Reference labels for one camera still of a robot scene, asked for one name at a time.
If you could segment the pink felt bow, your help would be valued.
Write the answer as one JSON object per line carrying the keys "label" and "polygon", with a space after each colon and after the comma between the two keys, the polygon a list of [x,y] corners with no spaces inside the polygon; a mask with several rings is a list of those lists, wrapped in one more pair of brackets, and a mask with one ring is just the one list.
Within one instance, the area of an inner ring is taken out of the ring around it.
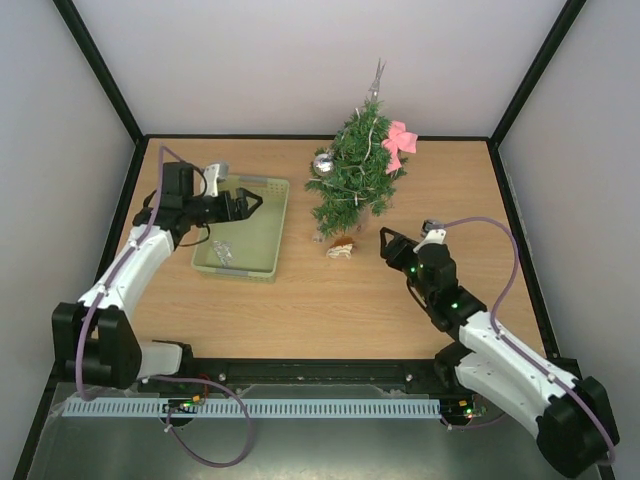
{"label": "pink felt bow", "polygon": [[390,160],[386,167],[387,174],[392,174],[402,167],[400,152],[416,153],[417,141],[418,135],[409,132],[403,122],[391,122],[387,137],[381,142],[381,146],[390,154]]}

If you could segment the clear light battery box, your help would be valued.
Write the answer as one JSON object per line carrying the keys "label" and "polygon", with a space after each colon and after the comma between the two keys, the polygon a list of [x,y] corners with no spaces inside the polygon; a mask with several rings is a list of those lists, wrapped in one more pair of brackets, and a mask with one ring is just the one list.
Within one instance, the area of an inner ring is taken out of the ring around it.
{"label": "clear light battery box", "polygon": [[325,241],[325,236],[321,231],[316,230],[312,235],[312,241],[314,243],[322,243]]}

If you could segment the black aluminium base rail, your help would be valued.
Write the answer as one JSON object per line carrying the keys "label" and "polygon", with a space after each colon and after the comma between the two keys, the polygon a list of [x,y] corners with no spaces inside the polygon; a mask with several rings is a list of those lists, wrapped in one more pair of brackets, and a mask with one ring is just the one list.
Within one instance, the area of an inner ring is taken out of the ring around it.
{"label": "black aluminium base rail", "polygon": [[232,390],[254,385],[373,385],[430,397],[464,396],[468,390],[446,386],[432,359],[236,359],[205,358],[184,346],[178,377],[210,380]]}

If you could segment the silver star ornament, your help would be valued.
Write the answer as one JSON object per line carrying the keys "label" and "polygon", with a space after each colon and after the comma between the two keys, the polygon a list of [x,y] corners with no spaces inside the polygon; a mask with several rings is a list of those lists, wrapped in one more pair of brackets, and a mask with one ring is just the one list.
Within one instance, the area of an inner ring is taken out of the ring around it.
{"label": "silver star ornament", "polygon": [[381,59],[378,59],[374,80],[372,81],[372,83],[371,83],[371,85],[370,85],[370,87],[368,89],[369,98],[370,98],[371,102],[375,102],[375,101],[378,100],[379,91],[380,91],[380,84],[381,84],[381,78],[382,78],[382,75],[384,73],[385,67],[386,67],[386,63],[383,62]]}

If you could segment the silver bauble ornament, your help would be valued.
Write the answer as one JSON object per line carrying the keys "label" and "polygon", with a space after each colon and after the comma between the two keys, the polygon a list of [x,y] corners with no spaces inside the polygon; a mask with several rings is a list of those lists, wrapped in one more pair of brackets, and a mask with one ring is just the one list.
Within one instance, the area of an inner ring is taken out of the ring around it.
{"label": "silver bauble ornament", "polygon": [[312,169],[321,177],[331,174],[335,169],[333,155],[328,152],[318,154],[312,162]]}

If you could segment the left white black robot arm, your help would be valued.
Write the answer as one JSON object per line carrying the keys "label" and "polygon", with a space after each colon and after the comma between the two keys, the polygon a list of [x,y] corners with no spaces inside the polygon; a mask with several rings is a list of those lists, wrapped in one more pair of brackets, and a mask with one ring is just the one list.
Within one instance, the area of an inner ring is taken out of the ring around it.
{"label": "left white black robot arm", "polygon": [[126,389],[140,379],[179,371],[182,346],[140,343],[131,318],[156,271],[192,228],[243,221],[262,205],[260,195],[243,187],[220,189],[226,169],[224,163],[203,170],[185,161],[162,163],[155,193],[135,215],[112,264],[77,302],[55,308],[55,360],[74,377],[81,399],[94,399],[92,386]]}

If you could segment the light green plastic basket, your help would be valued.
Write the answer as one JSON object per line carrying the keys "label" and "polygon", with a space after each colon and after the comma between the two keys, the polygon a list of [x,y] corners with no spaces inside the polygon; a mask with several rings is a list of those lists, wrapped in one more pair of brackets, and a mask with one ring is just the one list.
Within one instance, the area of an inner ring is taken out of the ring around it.
{"label": "light green plastic basket", "polygon": [[[194,248],[191,266],[216,278],[247,280],[271,284],[276,279],[290,184],[284,179],[231,175],[223,186],[235,190],[245,188],[263,198],[263,204],[247,220],[214,224],[211,235],[200,235]],[[234,260],[223,267],[212,249],[213,240],[228,241]]]}

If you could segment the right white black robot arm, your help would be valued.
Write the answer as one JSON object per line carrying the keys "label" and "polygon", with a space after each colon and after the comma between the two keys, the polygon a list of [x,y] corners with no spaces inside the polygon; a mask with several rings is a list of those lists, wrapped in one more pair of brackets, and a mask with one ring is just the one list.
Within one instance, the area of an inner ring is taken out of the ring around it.
{"label": "right white black robot arm", "polygon": [[380,231],[380,256],[404,274],[412,298],[452,344],[435,357],[445,390],[481,395],[517,421],[545,460],[568,478],[594,464],[610,464],[620,441],[604,386],[580,379],[528,347],[464,288],[445,243],[446,229],[425,222],[413,240]]}

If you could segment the small green christmas tree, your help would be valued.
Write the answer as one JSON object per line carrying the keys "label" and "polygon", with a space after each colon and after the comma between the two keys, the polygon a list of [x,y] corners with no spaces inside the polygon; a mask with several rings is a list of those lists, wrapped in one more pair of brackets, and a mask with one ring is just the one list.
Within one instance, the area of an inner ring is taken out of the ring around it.
{"label": "small green christmas tree", "polygon": [[389,152],[381,146],[392,120],[381,113],[381,103],[370,100],[354,109],[331,144],[316,150],[333,155],[334,171],[321,177],[309,167],[304,190],[320,203],[311,209],[316,230],[325,239],[342,236],[362,224],[362,216],[380,216],[391,206],[395,182],[406,174],[410,153],[400,152],[402,167],[386,173]]}

